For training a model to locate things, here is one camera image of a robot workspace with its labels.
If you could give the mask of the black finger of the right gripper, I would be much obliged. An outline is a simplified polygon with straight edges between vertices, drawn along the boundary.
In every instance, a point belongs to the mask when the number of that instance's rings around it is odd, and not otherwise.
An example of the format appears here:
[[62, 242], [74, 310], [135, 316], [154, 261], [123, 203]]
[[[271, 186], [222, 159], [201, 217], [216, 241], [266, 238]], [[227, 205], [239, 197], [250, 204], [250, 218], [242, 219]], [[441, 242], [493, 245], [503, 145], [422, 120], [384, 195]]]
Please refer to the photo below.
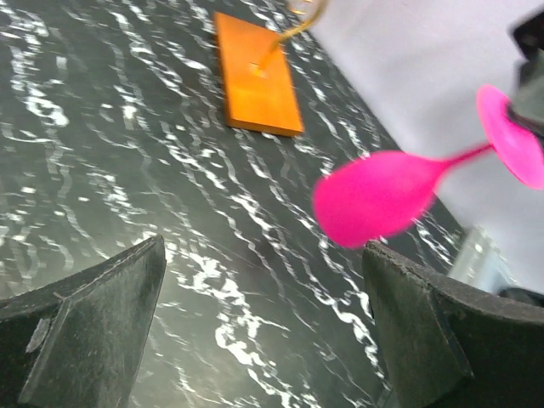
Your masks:
[[508, 105], [509, 117], [536, 136], [543, 135], [543, 11], [525, 17], [511, 30], [524, 56], [518, 87]]

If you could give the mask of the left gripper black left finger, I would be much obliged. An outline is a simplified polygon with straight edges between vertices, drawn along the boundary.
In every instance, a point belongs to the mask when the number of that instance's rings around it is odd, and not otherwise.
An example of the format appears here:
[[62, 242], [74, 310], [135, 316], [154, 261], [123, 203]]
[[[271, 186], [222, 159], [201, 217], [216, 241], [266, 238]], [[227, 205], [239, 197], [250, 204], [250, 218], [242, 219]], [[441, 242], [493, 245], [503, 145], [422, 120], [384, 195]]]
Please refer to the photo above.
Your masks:
[[1, 302], [3, 407], [125, 407], [166, 270], [161, 235]]

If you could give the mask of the magenta wine glass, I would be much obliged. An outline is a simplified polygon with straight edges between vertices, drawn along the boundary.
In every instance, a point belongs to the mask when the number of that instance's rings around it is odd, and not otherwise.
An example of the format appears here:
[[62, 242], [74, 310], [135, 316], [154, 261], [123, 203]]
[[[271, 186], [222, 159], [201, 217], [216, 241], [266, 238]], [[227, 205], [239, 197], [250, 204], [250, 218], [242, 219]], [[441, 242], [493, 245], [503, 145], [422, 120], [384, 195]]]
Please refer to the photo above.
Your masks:
[[433, 159], [402, 150], [380, 150], [320, 178], [312, 208], [322, 231], [347, 248], [395, 235], [432, 205], [441, 179], [450, 170], [490, 151], [520, 182], [542, 189], [542, 148], [532, 132], [508, 118], [508, 101], [491, 85], [478, 90], [476, 108], [487, 140], [456, 156]]

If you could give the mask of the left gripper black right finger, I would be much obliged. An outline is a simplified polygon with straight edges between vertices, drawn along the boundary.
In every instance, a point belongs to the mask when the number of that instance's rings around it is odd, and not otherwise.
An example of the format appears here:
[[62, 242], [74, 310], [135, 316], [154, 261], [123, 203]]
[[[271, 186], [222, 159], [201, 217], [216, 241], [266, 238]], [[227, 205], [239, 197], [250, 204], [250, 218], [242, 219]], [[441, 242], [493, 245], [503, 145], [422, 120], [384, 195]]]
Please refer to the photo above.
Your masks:
[[543, 309], [370, 242], [362, 269], [401, 407], [541, 407]]

